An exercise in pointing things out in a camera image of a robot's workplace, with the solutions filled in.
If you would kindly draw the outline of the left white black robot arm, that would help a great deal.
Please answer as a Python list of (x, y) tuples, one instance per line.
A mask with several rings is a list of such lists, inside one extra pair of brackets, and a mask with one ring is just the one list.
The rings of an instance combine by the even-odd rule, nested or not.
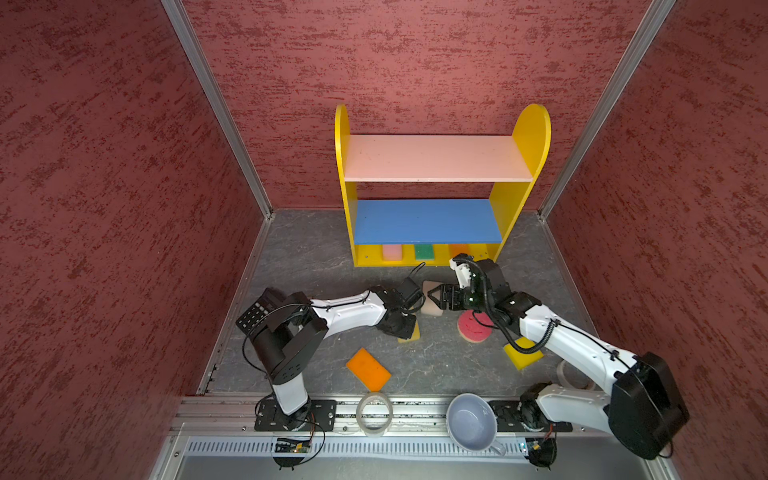
[(374, 286), (331, 300), (265, 289), (237, 318), (236, 326), (261, 362), (257, 370), (269, 381), (276, 428), (297, 431), (315, 424), (303, 373), (327, 337), (372, 327), (407, 340), (415, 333), (416, 311), (424, 300), (421, 288), (409, 277), (395, 288)]

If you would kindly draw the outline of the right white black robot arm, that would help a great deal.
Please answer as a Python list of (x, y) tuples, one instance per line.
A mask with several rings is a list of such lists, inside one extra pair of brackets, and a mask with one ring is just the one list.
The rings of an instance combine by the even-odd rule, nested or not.
[(605, 342), (565, 320), (539, 299), (514, 291), (490, 259), (459, 254), (449, 262), (454, 284), (440, 284), (442, 310), (487, 316), (512, 350), (533, 355), (546, 349), (594, 384), (583, 390), (539, 383), (525, 391), (515, 415), (530, 431), (571, 423), (610, 433), (636, 456), (653, 460), (673, 448), (690, 415), (667, 363), (648, 352), (637, 355)]

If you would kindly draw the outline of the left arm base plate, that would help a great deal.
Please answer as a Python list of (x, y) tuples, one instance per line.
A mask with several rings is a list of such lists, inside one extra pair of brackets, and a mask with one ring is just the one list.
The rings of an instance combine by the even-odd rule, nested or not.
[(337, 402), (335, 400), (309, 400), (292, 414), (285, 414), (272, 398), (262, 399), (254, 408), (254, 427), (257, 432), (304, 432), (320, 426), (323, 431), (334, 428)]

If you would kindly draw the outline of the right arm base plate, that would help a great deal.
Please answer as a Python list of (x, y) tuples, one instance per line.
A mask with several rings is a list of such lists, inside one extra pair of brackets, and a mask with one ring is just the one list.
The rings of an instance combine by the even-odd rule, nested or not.
[(500, 433), (544, 434), (549, 431), (573, 431), (573, 426), (568, 422), (552, 422), (546, 418), (534, 401), (493, 400), (489, 405), (496, 415)]

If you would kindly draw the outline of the green sponge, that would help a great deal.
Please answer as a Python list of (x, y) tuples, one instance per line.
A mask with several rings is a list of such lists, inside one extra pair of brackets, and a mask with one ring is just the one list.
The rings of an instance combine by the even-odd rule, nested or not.
[(435, 260), (434, 247), (432, 244), (416, 244), (414, 246), (414, 258), (419, 262), (430, 262)]

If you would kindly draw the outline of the small yellow square sponge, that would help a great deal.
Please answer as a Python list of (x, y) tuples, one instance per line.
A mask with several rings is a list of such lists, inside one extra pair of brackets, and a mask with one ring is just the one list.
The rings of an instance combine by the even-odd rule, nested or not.
[(408, 338), (399, 338), (398, 342), (400, 344), (404, 344), (404, 343), (416, 341), (416, 340), (420, 339), (420, 336), (421, 336), (421, 334), (420, 334), (419, 324), (418, 324), (418, 322), (415, 322), (414, 323), (414, 328), (413, 328), (413, 330), (411, 332), (411, 335)]

